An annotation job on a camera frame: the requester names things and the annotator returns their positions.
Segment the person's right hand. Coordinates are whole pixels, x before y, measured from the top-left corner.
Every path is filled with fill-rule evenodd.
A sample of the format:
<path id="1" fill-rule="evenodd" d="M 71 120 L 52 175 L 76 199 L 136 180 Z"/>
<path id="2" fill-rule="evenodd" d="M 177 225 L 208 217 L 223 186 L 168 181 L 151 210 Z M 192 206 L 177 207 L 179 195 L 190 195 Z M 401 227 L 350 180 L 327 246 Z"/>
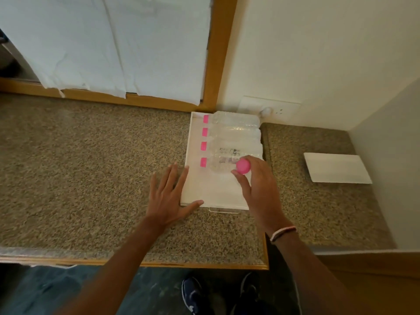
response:
<path id="1" fill-rule="evenodd" d="M 269 236 L 293 227 L 282 212 L 276 179 L 266 161 L 247 155 L 251 163 L 251 195 L 243 195 L 251 215 Z"/>

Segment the person's left hand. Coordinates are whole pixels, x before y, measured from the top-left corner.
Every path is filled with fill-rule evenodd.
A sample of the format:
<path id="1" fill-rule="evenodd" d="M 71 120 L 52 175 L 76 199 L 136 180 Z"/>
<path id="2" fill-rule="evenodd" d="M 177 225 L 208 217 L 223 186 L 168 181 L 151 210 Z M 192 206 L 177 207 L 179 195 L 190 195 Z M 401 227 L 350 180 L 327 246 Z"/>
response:
<path id="1" fill-rule="evenodd" d="M 146 209 L 146 219 L 161 230 L 165 230 L 173 223 L 185 218 L 181 217 L 181 195 L 189 174 L 189 166 L 185 166 L 181 174 L 178 174 L 177 191 L 166 194 L 166 181 L 170 165 L 164 169 L 160 176 L 157 175 L 157 197 L 155 201 L 149 199 Z"/>

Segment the clear plastic bottle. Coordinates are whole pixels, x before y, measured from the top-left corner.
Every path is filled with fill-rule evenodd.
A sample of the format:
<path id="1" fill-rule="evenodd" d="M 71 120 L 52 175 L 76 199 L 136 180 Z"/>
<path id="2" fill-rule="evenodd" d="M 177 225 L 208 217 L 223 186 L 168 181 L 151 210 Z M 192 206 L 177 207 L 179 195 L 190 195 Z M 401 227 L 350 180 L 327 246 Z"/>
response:
<path id="1" fill-rule="evenodd" d="M 208 128 L 207 169 L 228 173 L 236 169 L 237 161 L 247 155 L 262 159 L 260 119 L 256 115 L 217 111 L 210 114 Z"/>

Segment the person's right forearm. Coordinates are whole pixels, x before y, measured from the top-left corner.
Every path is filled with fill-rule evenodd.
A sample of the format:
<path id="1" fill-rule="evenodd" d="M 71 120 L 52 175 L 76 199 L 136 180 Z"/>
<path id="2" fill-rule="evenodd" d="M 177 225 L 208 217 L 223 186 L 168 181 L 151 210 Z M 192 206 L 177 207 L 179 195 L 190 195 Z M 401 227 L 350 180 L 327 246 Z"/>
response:
<path id="1" fill-rule="evenodd" d="M 274 243 L 295 280 L 304 314 L 371 314 L 371 309 L 333 275 L 296 231 L 288 229 Z"/>

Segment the person's left forearm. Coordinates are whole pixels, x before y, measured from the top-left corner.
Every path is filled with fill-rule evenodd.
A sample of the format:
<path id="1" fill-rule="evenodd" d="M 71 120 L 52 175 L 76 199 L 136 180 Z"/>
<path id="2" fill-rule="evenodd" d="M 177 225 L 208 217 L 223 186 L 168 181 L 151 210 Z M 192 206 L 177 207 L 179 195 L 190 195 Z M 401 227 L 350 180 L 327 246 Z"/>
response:
<path id="1" fill-rule="evenodd" d="M 161 219 L 145 217 L 94 279 L 55 315 L 116 315 L 145 255 L 166 227 Z"/>

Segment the white board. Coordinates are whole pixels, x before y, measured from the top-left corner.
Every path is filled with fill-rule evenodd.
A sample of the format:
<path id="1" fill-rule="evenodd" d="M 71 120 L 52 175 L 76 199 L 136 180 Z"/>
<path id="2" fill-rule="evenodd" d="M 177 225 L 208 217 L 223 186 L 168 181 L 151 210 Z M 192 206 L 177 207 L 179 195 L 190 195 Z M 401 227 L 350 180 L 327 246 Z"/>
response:
<path id="1" fill-rule="evenodd" d="M 189 166 L 189 174 L 184 185 L 181 204 L 187 205 L 194 200 L 203 200 L 203 207 L 211 212 L 238 213 L 248 210 L 241 186 L 231 173 L 216 173 L 200 167 L 200 159 L 206 155 L 200 150 L 202 141 L 203 116 L 207 113 L 192 112 L 189 137 L 186 148 L 185 165 Z M 251 172 L 245 174 L 251 180 Z"/>

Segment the dark blue left shoe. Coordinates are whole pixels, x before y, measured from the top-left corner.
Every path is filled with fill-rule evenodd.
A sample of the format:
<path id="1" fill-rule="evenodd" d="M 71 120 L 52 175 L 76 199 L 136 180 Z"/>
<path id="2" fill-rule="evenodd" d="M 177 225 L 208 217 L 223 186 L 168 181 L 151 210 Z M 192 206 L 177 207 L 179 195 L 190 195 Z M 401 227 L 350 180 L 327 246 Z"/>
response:
<path id="1" fill-rule="evenodd" d="M 181 294 L 192 315 L 214 315 L 208 295 L 194 276 L 190 275 L 182 281 Z"/>

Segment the dark blue shoe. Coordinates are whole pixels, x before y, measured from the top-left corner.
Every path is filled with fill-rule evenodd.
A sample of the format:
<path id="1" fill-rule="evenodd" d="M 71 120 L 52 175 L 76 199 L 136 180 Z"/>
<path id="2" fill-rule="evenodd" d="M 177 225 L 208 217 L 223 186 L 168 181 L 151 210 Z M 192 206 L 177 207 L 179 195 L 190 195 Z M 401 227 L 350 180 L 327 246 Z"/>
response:
<path id="1" fill-rule="evenodd" d="M 194 276 L 190 275 L 182 281 L 181 294 L 192 315 L 214 315 L 208 295 Z"/>
<path id="2" fill-rule="evenodd" d="M 235 307 L 235 315 L 265 315 L 260 300 L 260 279 L 256 272 L 244 276 L 240 285 L 239 300 Z"/>

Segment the white paper card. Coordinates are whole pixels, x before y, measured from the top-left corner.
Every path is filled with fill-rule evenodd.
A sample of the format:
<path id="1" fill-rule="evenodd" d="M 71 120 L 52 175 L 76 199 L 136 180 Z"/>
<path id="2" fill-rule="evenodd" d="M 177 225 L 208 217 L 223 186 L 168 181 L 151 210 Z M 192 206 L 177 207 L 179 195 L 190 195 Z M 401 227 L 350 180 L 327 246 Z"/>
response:
<path id="1" fill-rule="evenodd" d="M 303 154 L 314 183 L 372 184 L 360 156 L 351 154 Z"/>

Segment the dark blue right shoe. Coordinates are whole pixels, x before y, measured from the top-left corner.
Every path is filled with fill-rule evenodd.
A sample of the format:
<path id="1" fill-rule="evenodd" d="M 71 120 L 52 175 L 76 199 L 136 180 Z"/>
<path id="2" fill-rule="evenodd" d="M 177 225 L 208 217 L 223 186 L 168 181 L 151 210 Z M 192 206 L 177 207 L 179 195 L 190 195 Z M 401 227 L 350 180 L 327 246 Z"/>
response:
<path id="1" fill-rule="evenodd" d="M 244 276 L 240 285 L 239 300 L 235 307 L 235 315 L 265 315 L 260 300 L 260 279 L 256 272 Z"/>

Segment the large white paper sheet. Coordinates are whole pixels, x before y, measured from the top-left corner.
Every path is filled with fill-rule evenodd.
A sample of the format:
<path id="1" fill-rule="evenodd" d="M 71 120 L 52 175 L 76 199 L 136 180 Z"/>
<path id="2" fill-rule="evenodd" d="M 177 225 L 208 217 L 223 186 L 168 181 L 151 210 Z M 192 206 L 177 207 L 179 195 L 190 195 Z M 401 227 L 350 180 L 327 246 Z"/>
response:
<path id="1" fill-rule="evenodd" d="M 104 0 L 128 93 L 199 105 L 213 0 Z"/>
<path id="2" fill-rule="evenodd" d="M 103 0 L 0 0 L 0 30 L 44 88 L 125 98 Z"/>

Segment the white wall socket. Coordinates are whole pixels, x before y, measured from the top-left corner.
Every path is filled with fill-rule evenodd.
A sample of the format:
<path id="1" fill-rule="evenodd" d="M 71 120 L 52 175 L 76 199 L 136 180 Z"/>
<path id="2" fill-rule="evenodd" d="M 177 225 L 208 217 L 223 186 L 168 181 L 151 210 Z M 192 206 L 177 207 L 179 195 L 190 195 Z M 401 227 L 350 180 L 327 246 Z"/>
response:
<path id="1" fill-rule="evenodd" d="M 243 96 L 237 113 L 258 116 L 261 123 L 289 124 L 301 104 Z"/>

